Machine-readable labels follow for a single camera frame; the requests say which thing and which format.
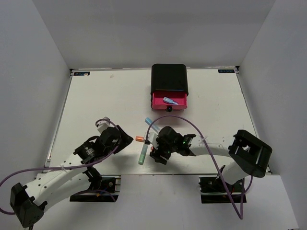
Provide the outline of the blue transparent correction tape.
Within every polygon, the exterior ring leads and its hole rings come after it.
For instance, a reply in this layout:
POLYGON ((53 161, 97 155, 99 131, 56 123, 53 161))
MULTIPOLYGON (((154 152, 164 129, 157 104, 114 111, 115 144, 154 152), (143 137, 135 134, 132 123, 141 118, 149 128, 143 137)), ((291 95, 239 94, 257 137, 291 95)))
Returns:
POLYGON ((172 104, 172 105, 179 105, 178 102, 168 98, 168 97, 164 97, 163 98, 163 102, 166 103, 166 104, 172 104))

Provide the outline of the pink drawer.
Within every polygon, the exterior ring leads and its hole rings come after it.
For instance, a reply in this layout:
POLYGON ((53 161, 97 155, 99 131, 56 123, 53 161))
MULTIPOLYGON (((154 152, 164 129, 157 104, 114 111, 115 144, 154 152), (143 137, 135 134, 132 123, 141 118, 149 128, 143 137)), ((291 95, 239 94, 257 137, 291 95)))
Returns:
POLYGON ((185 110, 188 107, 188 93, 185 91, 151 92, 151 108, 167 112, 185 110))

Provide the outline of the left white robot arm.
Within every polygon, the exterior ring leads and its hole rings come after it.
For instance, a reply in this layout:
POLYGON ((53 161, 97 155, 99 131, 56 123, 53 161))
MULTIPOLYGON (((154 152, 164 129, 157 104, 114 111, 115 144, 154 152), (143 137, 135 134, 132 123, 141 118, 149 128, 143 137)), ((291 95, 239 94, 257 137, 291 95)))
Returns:
POLYGON ((24 228, 32 227, 61 200, 102 188, 102 176, 92 163, 120 152, 133 138, 120 126, 108 124, 101 125, 99 133, 76 148, 60 165, 60 170, 51 170, 32 182, 17 183, 11 188, 10 205, 24 228))

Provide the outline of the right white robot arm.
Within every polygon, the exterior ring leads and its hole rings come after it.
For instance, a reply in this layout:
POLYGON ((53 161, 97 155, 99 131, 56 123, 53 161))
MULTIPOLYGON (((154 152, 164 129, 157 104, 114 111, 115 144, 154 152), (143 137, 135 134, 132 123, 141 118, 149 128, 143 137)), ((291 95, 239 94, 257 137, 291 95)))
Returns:
POLYGON ((185 157, 212 153, 213 156, 233 159, 232 163, 220 168, 222 176, 216 179, 217 187, 222 191, 228 191, 247 176, 263 178, 272 154, 268 144, 242 129, 234 135, 234 141, 228 149, 218 144, 205 144, 199 135, 181 135, 169 126, 162 128, 159 133, 150 132, 146 141, 153 146, 150 157, 164 165, 172 153, 185 157))

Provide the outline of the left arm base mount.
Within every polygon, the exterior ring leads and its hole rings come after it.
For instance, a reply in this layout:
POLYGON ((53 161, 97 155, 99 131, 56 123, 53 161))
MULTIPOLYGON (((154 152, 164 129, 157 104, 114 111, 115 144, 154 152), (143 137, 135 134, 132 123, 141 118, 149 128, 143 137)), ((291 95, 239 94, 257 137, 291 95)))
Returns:
POLYGON ((118 199, 121 176, 103 176, 94 167, 84 173, 89 186, 70 196, 70 202, 115 203, 118 199))

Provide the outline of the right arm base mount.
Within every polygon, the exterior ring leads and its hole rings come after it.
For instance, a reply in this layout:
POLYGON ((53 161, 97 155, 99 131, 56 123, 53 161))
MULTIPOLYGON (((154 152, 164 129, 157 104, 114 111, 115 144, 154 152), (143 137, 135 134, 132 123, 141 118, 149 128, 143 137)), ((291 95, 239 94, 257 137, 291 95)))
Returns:
MULTIPOLYGON (((199 176, 199 187, 201 192, 201 203, 202 204, 227 204, 231 203, 228 194, 222 184, 220 178, 216 178, 217 175, 213 176, 199 176)), ((244 188, 244 179, 237 181, 234 185, 226 183, 229 189, 230 195, 235 204, 241 202, 241 194, 244 188)))

